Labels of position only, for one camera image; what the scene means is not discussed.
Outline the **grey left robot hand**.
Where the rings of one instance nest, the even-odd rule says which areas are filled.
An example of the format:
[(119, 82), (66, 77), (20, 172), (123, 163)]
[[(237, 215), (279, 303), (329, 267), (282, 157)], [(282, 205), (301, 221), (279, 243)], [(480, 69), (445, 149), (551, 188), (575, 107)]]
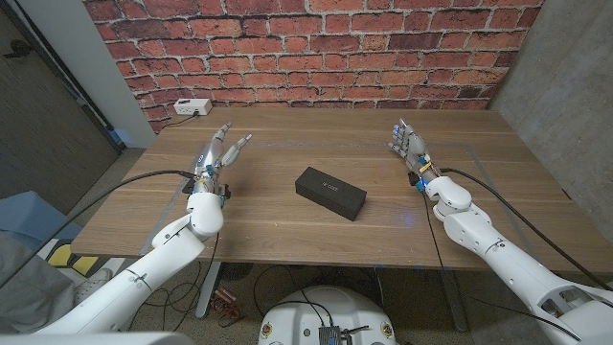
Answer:
[(224, 151), (224, 137), (231, 126), (231, 122), (222, 126), (205, 149), (201, 151), (194, 169), (197, 179), (193, 185), (193, 194), (207, 192), (229, 198), (228, 187), (221, 184), (218, 180), (221, 169), (229, 167), (237, 160), (240, 150), (253, 136), (252, 133), (246, 134), (228, 148), (227, 151)]

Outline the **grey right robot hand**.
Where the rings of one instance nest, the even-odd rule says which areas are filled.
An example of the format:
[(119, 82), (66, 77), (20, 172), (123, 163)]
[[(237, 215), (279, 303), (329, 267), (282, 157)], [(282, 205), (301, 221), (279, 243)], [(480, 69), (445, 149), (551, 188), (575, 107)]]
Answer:
[(441, 176), (431, 161), (429, 151), (422, 138), (402, 118), (393, 128), (393, 141), (388, 146), (404, 159), (414, 181), (419, 179), (423, 185)]

